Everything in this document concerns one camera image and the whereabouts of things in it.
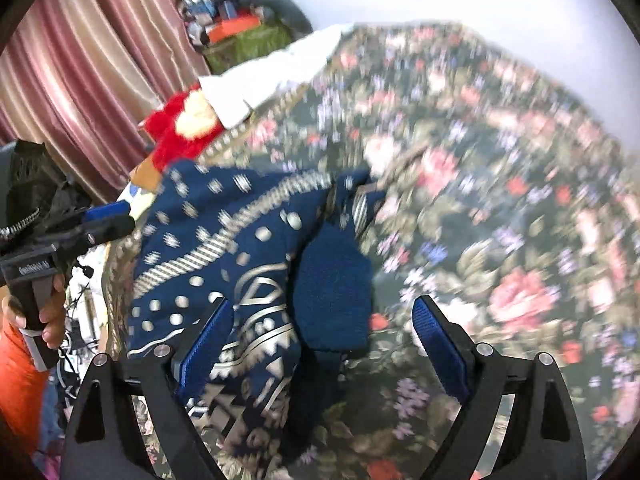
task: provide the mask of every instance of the curtain fold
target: curtain fold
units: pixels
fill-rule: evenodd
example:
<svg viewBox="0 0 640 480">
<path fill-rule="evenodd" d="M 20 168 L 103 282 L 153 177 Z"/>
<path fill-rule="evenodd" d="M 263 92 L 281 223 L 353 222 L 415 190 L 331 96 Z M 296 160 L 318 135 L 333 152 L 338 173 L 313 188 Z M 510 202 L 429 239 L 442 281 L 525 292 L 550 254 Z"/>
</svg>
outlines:
<svg viewBox="0 0 640 480">
<path fill-rule="evenodd" d="M 145 156 L 137 124 L 208 73 L 175 0 L 37 0 L 0 56 L 0 142 L 46 142 L 97 200 Z"/>
</svg>

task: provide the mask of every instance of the floral fabric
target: floral fabric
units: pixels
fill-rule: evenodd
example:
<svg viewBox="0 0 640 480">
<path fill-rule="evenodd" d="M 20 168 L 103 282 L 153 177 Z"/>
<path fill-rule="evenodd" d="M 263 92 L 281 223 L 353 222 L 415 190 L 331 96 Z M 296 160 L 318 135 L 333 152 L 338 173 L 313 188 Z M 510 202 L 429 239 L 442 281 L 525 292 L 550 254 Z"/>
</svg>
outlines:
<svg viewBox="0 0 640 480">
<path fill-rule="evenodd" d="M 640 399 L 640 207 L 617 143 L 558 82 L 460 25 L 363 26 L 295 99 L 203 160 L 321 171 L 363 161 L 387 188 L 361 242 L 375 270 L 370 350 L 347 361 L 343 402 L 276 478 L 420 478 L 459 410 L 414 343 L 420 294 L 476 342 L 554 355 L 596 478 Z M 512 402 L 474 478 L 491 471 Z M 216 450 L 213 430 L 203 438 Z M 228 478 L 249 478 L 217 460 Z"/>
</svg>

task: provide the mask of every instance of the person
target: person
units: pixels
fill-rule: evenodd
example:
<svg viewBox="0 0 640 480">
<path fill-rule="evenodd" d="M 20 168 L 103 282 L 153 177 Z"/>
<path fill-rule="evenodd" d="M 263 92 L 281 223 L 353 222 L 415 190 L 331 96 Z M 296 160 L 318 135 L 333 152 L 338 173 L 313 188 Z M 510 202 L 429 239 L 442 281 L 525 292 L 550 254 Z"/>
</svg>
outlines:
<svg viewBox="0 0 640 480">
<path fill-rule="evenodd" d="M 20 332 L 26 322 L 20 315 L 19 303 L 9 295 L 6 287 L 0 288 L 0 298 L 0 418 L 3 419 L 0 422 L 4 428 L 0 428 L 0 441 L 4 447 L 0 451 L 3 455 L 0 462 L 9 468 L 12 463 L 15 468 L 20 468 L 26 466 L 18 456 L 19 451 L 33 457 L 38 450 L 40 414 L 49 372 L 38 372 L 33 365 Z M 42 337 L 52 349 L 58 348 L 65 336 L 65 299 L 65 279 L 57 275 L 53 279 L 51 297 L 40 311 L 40 320 L 46 324 Z M 13 439 L 4 434 L 6 427 L 15 436 L 19 450 L 8 449 Z"/>
</svg>

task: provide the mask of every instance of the finger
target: finger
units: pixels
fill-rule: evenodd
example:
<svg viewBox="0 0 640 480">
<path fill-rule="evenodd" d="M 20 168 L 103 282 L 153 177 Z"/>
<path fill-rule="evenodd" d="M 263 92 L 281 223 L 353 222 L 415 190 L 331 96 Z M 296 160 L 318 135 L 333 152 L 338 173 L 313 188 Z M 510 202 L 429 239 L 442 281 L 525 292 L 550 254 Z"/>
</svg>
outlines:
<svg viewBox="0 0 640 480">
<path fill-rule="evenodd" d="M 65 337 L 64 316 L 50 322 L 42 332 L 42 339 L 49 348 L 58 348 Z"/>
<path fill-rule="evenodd" d="M 16 301 L 13 296 L 5 296 L 2 298 L 2 315 L 4 319 L 12 325 L 18 328 L 25 328 L 27 326 L 27 320 L 19 314 L 20 304 L 15 303 Z"/>
<path fill-rule="evenodd" d="M 64 292 L 54 292 L 40 311 L 40 321 L 43 323 L 49 323 L 60 316 L 64 317 L 65 299 L 66 294 Z"/>
<path fill-rule="evenodd" d="M 63 292 L 65 290 L 65 275 L 64 274 L 56 274 L 53 277 L 53 288 L 58 292 Z"/>
</svg>

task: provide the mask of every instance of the sweater sleeve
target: sweater sleeve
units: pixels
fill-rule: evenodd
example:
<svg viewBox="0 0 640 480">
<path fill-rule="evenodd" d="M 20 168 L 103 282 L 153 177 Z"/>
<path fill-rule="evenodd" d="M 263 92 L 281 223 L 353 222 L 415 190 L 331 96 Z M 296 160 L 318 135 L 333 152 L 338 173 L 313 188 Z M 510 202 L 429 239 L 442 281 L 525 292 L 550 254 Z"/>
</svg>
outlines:
<svg viewBox="0 0 640 480">
<path fill-rule="evenodd" d="M 42 396 L 48 372 L 38 372 L 22 334 L 9 323 L 0 336 L 0 410 L 29 455 L 38 448 Z"/>
</svg>

